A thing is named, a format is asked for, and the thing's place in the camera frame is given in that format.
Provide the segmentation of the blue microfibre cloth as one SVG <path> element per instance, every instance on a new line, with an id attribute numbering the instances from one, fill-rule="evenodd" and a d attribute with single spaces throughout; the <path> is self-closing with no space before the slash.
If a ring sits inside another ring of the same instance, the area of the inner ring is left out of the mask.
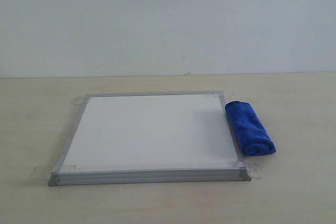
<path id="1" fill-rule="evenodd" d="M 225 111 L 245 156 L 263 156 L 276 152 L 275 144 L 249 103 L 233 101 L 225 105 Z"/>

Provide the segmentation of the white board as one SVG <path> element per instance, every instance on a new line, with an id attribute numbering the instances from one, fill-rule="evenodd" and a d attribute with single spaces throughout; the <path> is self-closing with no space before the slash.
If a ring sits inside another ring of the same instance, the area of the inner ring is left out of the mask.
<path id="1" fill-rule="evenodd" d="M 88 94 L 48 185 L 243 181 L 223 97 L 210 91 Z"/>

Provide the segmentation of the clear tape back right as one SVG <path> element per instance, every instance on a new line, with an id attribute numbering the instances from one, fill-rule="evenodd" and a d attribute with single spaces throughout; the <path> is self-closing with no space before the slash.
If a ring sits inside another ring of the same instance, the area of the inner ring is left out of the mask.
<path id="1" fill-rule="evenodd" d="M 204 93 L 203 96 L 207 98 L 223 97 L 225 100 L 232 100 L 234 94 L 235 94 L 234 92 L 210 91 L 208 93 Z"/>

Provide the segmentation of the clear tape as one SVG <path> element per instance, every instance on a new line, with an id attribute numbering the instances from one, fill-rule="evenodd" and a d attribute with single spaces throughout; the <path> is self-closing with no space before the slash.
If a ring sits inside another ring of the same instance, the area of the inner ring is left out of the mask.
<path id="1" fill-rule="evenodd" d="M 48 180 L 53 173 L 72 173 L 76 171 L 75 165 L 36 166 L 30 175 L 31 179 Z"/>
<path id="2" fill-rule="evenodd" d="M 87 104 L 88 101 L 90 101 L 90 97 L 76 97 L 72 100 L 71 104 L 73 105 Z"/>
<path id="3" fill-rule="evenodd" d="M 238 160 L 235 166 L 239 168 L 239 176 L 243 181 L 261 179 L 261 167 L 258 164 L 249 163 L 246 160 Z"/>
<path id="4" fill-rule="evenodd" d="M 204 93 L 203 96 L 207 98 L 223 97 L 225 100 L 232 100 L 234 94 L 235 94 L 234 92 L 210 91 L 208 93 Z"/>

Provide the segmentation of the clear tape back left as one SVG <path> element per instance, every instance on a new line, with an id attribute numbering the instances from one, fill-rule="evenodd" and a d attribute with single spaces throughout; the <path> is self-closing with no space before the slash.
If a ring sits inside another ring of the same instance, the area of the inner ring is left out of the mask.
<path id="1" fill-rule="evenodd" d="M 88 101 L 90 101 L 90 97 L 76 97 L 72 100 L 71 104 L 73 105 L 87 104 Z"/>

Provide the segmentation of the clear tape front right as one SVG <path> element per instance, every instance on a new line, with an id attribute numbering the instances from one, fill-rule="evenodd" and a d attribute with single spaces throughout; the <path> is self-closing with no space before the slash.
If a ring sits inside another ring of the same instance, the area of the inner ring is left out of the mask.
<path id="1" fill-rule="evenodd" d="M 261 167 L 258 164 L 249 163 L 246 160 L 238 160 L 235 166 L 239 168 L 239 176 L 243 181 L 261 179 Z"/>

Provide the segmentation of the clear tape front left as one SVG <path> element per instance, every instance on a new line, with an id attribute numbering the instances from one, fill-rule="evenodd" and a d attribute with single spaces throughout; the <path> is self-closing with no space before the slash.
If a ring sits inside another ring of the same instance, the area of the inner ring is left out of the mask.
<path id="1" fill-rule="evenodd" d="M 53 173 L 72 173 L 76 171 L 75 165 L 36 166 L 30 175 L 31 179 L 48 180 Z"/>

